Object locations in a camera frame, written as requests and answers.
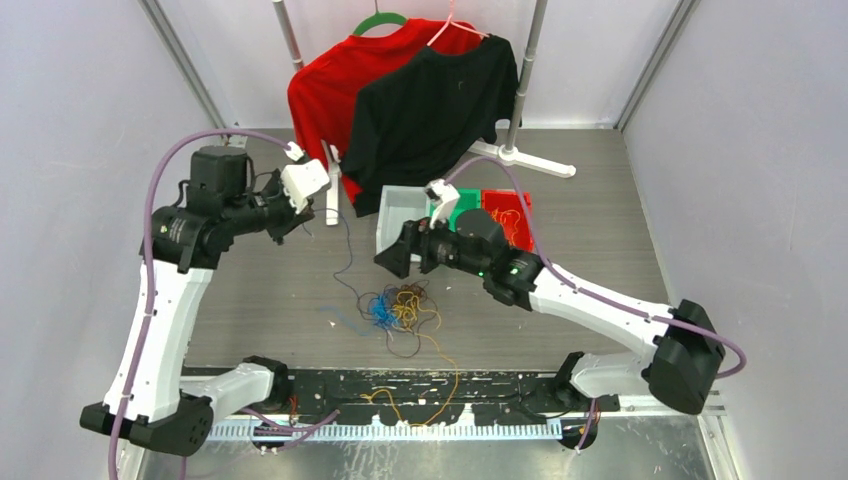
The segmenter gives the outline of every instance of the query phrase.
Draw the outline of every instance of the wooden floor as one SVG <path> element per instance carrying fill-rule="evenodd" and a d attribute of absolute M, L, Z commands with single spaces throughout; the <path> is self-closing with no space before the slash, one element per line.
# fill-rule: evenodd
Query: wooden floor
<path fill-rule="evenodd" d="M 291 131 L 268 131 L 290 139 Z M 522 151 L 577 167 L 577 175 L 559 179 L 513 167 L 533 196 L 539 241 L 554 262 L 576 275 L 649 301 L 667 301 L 648 235 L 627 151 L 611 130 L 525 130 Z M 257 171 L 283 166 L 277 147 L 251 141 L 248 150 Z M 458 187 L 508 188 L 499 170 L 484 164 L 467 170 Z M 357 219 L 346 198 L 342 212 L 351 224 L 354 261 L 342 278 L 360 292 L 382 290 L 396 279 L 374 265 L 377 215 Z M 323 198 L 316 207 L 324 205 Z M 354 295 L 333 280 L 348 263 L 343 225 L 308 225 L 276 246 L 265 234 L 236 240 L 203 297 L 186 364 L 235 365 L 263 355 L 291 367 L 449 369 L 432 344 L 414 359 L 400 359 L 385 348 L 385 335 L 360 336 L 335 314 L 337 307 L 363 330 Z M 424 278 L 417 272 L 410 279 Z M 623 347 L 562 318 L 529 313 L 495 302 L 482 281 L 439 268 L 426 277 L 444 324 L 425 327 L 443 352 L 461 369 L 556 370 L 572 351 L 610 353 Z M 394 349 L 411 351 L 414 338 L 399 338 Z"/>

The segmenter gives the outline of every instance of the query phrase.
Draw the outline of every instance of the white rack foot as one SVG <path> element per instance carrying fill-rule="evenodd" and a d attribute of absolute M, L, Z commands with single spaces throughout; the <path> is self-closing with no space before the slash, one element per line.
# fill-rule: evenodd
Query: white rack foot
<path fill-rule="evenodd" d="M 518 148 L 513 148 L 511 152 L 507 152 L 503 145 L 491 145 L 479 140 L 474 142 L 474 145 L 471 145 L 468 151 L 495 158 L 506 166 L 519 165 L 557 177 L 568 178 L 573 177 L 577 173 L 577 169 L 573 165 L 563 165 L 541 157 L 521 153 L 518 151 Z"/>

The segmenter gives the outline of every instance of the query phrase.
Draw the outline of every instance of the green hanger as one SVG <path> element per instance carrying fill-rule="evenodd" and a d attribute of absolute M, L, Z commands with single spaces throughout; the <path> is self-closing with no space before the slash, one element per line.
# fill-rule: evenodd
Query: green hanger
<path fill-rule="evenodd" d="M 359 37 L 368 30 L 380 25 L 403 25 L 404 23 L 406 23 L 406 17 L 399 13 L 381 12 L 377 6 L 377 0 L 374 0 L 374 15 L 371 15 L 357 25 L 353 34 Z"/>

